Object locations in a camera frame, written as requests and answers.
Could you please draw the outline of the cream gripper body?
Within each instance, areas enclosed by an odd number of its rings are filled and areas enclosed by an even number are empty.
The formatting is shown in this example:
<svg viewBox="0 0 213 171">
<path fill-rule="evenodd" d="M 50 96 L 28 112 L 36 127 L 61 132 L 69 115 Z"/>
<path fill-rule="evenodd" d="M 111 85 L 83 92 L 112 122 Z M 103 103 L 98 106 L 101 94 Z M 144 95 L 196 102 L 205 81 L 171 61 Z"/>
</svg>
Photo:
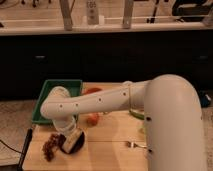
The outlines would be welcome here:
<svg viewBox="0 0 213 171">
<path fill-rule="evenodd" d="M 81 136 L 83 131 L 80 128 L 76 128 L 65 140 L 64 143 L 76 144 L 77 140 Z"/>
</svg>

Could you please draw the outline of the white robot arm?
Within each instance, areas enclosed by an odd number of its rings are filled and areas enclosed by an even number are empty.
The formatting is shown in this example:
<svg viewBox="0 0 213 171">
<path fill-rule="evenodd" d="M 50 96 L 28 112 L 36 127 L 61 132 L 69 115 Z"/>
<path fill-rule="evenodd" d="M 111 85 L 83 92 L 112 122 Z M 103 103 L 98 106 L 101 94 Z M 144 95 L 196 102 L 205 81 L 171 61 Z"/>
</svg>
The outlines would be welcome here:
<svg viewBox="0 0 213 171">
<path fill-rule="evenodd" d="M 198 94 L 181 76 L 165 74 L 142 82 L 72 97 L 58 88 L 40 107 L 43 117 L 67 134 L 73 114 L 143 109 L 148 171 L 207 171 L 204 124 Z"/>
</svg>

